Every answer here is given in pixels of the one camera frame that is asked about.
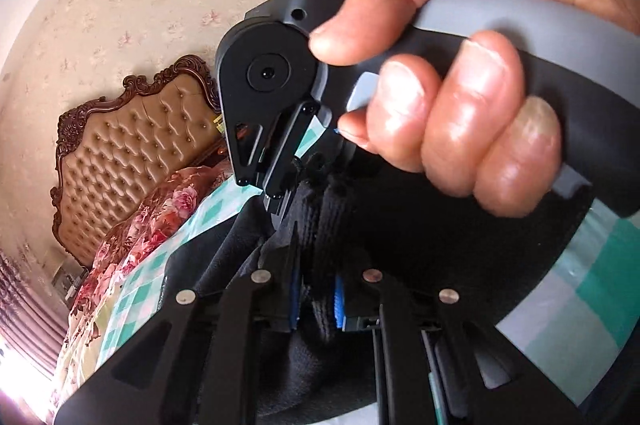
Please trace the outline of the black pants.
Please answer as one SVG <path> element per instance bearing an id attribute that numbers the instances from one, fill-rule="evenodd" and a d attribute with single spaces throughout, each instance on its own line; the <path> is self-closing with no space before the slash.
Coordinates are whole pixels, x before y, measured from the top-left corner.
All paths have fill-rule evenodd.
<path id="1" fill-rule="evenodd" d="M 591 203 L 548 193 L 522 219 L 488 214 L 423 177 L 360 156 L 299 183 L 288 213 L 260 196 L 171 266 L 166 303 L 195 295 L 160 403 L 165 424 L 312 422 L 378 404 L 383 424 L 578 424 L 578 408 L 497 329 L 550 270 Z M 260 249 L 285 225 L 300 246 L 290 333 L 254 315 Z M 335 278 L 380 271 L 380 326 L 337 330 Z"/>

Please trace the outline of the tufted brown headboard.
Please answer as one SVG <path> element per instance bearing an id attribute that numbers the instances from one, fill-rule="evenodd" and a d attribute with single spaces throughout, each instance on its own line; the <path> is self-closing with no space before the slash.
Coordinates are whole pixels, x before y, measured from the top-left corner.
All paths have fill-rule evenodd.
<path id="1" fill-rule="evenodd" d="M 193 54 L 153 78 L 125 77 L 115 99 L 63 113 L 50 195 L 64 251 L 90 266 L 106 234 L 175 171 L 223 160 L 220 114 L 216 80 Z"/>

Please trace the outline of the teal checkered bed sheet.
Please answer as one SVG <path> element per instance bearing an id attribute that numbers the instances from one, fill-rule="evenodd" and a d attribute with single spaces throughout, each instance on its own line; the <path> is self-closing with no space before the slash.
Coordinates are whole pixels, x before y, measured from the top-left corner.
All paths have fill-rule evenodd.
<path id="1" fill-rule="evenodd" d="M 108 320 L 97 364 L 103 365 L 160 309 L 171 290 L 170 267 L 203 258 L 198 245 L 239 214 L 256 194 L 225 181 L 166 241 L 141 258 Z M 612 369 L 639 316 L 639 229 L 596 200 L 551 270 L 498 324 L 525 356 L 576 403 Z"/>

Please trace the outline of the red floral quilt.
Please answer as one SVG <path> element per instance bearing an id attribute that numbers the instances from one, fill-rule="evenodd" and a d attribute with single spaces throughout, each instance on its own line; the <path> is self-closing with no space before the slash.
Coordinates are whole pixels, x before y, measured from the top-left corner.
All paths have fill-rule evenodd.
<path id="1" fill-rule="evenodd" d="M 96 369 L 120 286 L 172 237 L 206 195 L 232 176 L 227 159 L 214 167 L 186 167 L 157 186 L 125 221 L 106 234 L 79 287 L 58 355 L 50 407 L 56 410 Z"/>

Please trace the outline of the pink striped curtain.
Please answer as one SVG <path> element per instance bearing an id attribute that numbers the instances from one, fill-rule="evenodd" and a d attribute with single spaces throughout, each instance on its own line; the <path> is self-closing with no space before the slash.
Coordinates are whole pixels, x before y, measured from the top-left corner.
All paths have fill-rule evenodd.
<path id="1" fill-rule="evenodd" d="M 35 291 L 18 264 L 1 253 L 1 336 L 47 379 L 53 379 L 65 321 Z"/>

